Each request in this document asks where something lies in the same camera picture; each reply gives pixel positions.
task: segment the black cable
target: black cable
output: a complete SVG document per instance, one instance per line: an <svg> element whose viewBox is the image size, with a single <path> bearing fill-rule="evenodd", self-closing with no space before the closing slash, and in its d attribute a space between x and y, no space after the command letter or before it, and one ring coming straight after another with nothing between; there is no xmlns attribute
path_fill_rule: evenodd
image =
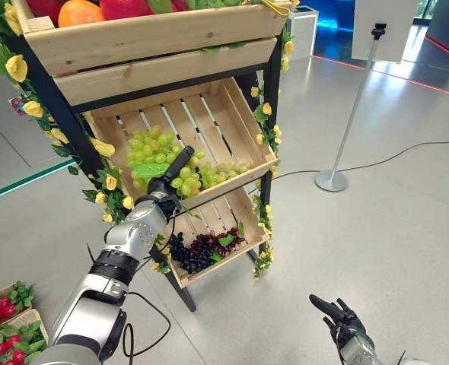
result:
<svg viewBox="0 0 449 365"><path fill-rule="evenodd" d="M93 253L91 252L91 248L89 247L89 243L86 243L86 246L88 247L89 257L91 257L91 261L94 264L94 256Z"/></svg>
<svg viewBox="0 0 449 365"><path fill-rule="evenodd" d="M396 157L399 157L401 154L404 154L405 152L412 150L413 148L419 147L419 146L423 146L423 145L427 145L427 144L449 144L449 141L437 141L437 142L422 142L422 143L418 143L418 144L414 144L413 146L410 146L408 148L406 148L405 150L402 150L401 152L399 152L398 154L394 154L392 157L389 157L385 160L382 161L378 161L375 163L370 163L368 165L363 165L363 166L356 166L356 167L350 167L348 169L343 169L343 170L338 170L340 172L344 172L344 171L351 171L351 170L358 170L358 169L365 169L367 167L372 167L372 166L377 166L380 165L381 163L386 163L390 160L393 160ZM277 180L277 179L281 179L282 177L286 177L289 175L294 175L296 173L319 173L319 170L299 170L299 171L292 171L290 173L285 173L281 176L277 176L274 177L272 179L272 181ZM252 192L255 192L256 190L258 190L258 188L253 189L252 191L248 192L248 195L251 194Z"/></svg>
<svg viewBox="0 0 449 365"><path fill-rule="evenodd" d="M164 337L167 335L167 333L169 333L170 327L172 325L170 323L170 320L167 318L167 316L165 314L163 314L156 306L154 306L152 303L150 303L150 301L147 298L145 298L143 295L141 295L140 293L136 293L135 291L130 291L128 293L128 295L136 295L137 297L140 297L149 306L151 306L158 314L160 314L162 317L164 317L164 319L167 321L167 329L165 330L164 334L156 342L154 342L150 346L148 346L148 347L144 348L143 350L141 350L139 352L136 352L136 353L134 352L135 351L135 336L133 334L133 326L132 326L131 323L126 323L125 328L123 329L123 353L125 354L126 357L129 358L129 365L132 365L133 364L133 358L143 354L144 352L146 352L148 350L150 350L156 344L158 344L160 341L162 341L164 339ZM126 330L127 329L130 330L130 353L126 352Z"/></svg>

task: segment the fruit basket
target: fruit basket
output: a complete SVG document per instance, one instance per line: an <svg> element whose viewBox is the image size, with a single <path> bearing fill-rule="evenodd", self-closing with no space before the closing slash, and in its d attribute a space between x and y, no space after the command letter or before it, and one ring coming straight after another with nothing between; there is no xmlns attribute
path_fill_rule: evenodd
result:
<svg viewBox="0 0 449 365"><path fill-rule="evenodd" d="M286 21L265 5L242 5L55 28L26 0L13 4L25 39L71 105L265 63ZM236 42L247 44L197 50Z"/></svg>
<svg viewBox="0 0 449 365"><path fill-rule="evenodd" d="M30 325L36 324L37 322L38 322L38 324L35 327L30 328ZM38 311L36 309L29 309L29 310L24 311L23 313L21 313L14 319L10 320L9 322L6 322L5 326L10 329L9 330L8 329L0 330L0 344L2 343L2 338L1 338L2 335L3 335L3 338L6 339L6 338L9 338L10 336L14 335L15 333L17 333L18 329L21 329L21 336L19 336L19 337L15 336L15 337L18 337L17 340L14 340L14 338L10 338L10 340L5 341L5 343L7 344L11 340L14 340L11 343L11 345L9 346L9 349L5 348L2 356L5 355L5 357L11 358L11 354L13 353L13 351L20 352L20 349L23 348L23 346L25 346L26 350L22 351L23 353L29 354L31 352L34 352L33 355L25 358L25 360L28 360L31 357L35 357L38 354L38 351L41 351L43 348L45 348L47 342L49 341L49 336L47 334L47 331L45 330L45 327L43 326L43 323L42 323L42 319L40 318L40 314L38 313ZM28 332L31 332L31 335L29 338L25 338L25 336L28 335ZM21 361L19 361L18 363L24 363L24 359L21 358Z"/></svg>
<svg viewBox="0 0 449 365"><path fill-rule="evenodd" d="M226 182L184 200L191 209L262 176L277 157L268 146L258 145L260 133L253 114L233 78L169 91L91 111L94 134L111 143L112 162L122 169L123 190L134 198L145 191L132 184L132 169L126 165L128 139L135 131L159 125L174 132L195 150L209 151L213 164L251 162L253 168Z"/></svg>
<svg viewBox="0 0 449 365"><path fill-rule="evenodd" d="M193 274L188 274L187 271L180 267L179 262L170 259L170 268L181 288L203 278L269 239L266 231L258 226L256 216L253 214L251 201L243 188L213 199L211 202L191 210L191 213L200 216L202 220L194 218L189 214L182 214L176 218L175 232L182 232L186 243L192 242L197 235L202 233L225 232L232 227L237 227L240 222L244 226L245 241L236 246L235 250L226 255L221 261ZM171 228L168 227L164 234L164 242L167 242L170 232Z"/></svg>
<svg viewBox="0 0 449 365"><path fill-rule="evenodd" d="M21 283L21 282L13 283L12 285L8 285L7 287L4 287L3 289L1 289L0 290L0 298L5 298L5 300L7 300L6 298L8 297L8 295L10 294L12 289L18 287L18 283ZM32 300L31 298L28 300L29 303L27 301L27 304L30 304L30 305L25 306L23 304L23 300L21 301L22 303L18 304L18 306L19 306L18 308L16 308L16 306L13 304L12 306L14 307L14 310L12 310L12 313L3 313L3 314L5 314L5 316L3 316L2 319L0 320L0 325L3 323L9 322L12 319L17 318L21 314L28 311L29 307L31 306L31 300Z"/></svg>

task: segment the red apple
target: red apple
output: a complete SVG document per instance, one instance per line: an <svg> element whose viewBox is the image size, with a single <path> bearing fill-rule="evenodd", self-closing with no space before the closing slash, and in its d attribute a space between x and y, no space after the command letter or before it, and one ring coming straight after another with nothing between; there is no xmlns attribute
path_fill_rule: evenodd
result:
<svg viewBox="0 0 449 365"><path fill-rule="evenodd" d="M141 17L147 14L142 0L100 0L101 9L107 20L125 17Z"/></svg>
<svg viewBox="0 0 449 365"><path fill-rule="evenodd" d="M62 7L61 0L27 0L27 2L36 17L49 16L57 27L57 19Z"/></svg>

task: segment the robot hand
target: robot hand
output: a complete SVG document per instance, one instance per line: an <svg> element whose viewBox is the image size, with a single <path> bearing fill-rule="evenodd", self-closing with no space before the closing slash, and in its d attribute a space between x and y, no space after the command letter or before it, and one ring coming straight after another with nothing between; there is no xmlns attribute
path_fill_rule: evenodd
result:
<svg viewBox="0 0 449 365"><path fill-rule="evenodd" d="M338 299L341 306L339 308L335 303L328 303L313 294L309 296L309 300L318 310L331 317L324 317L323 321L330 329L342 362L348 365L381 365L375 354L374 342L367 336L365 326L345 302Z"/></svg>
<svg viewBox="0 0 449 365"><path fill-rule="evenodd" d="M49 347L32 365L97 365L113 354L126 321L119 307L140 260L181 209L170 182L193 153L185 147L162 177L148 183L148 194L137 199L126 219L106 233L105 247L57 317Z"/></svg>

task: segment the white panel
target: white panel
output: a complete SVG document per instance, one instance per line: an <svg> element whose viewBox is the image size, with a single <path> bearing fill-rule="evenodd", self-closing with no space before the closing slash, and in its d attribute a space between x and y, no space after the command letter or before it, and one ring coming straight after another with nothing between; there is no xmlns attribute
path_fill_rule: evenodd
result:
<svg viewBox="0 0 449 365"><path fill-rule="evenodd" d="M294 37L294 52L290 60L311 57L314 51L317 14L300 14L291 17L291 35Z"/></svg>
<svg viewBox="0 0 449 365"><path fill-rule="evenodd" d="M400 62L419 0L356 0L352 58L367 59L375 23L385 23L375 60Z"/></svg>

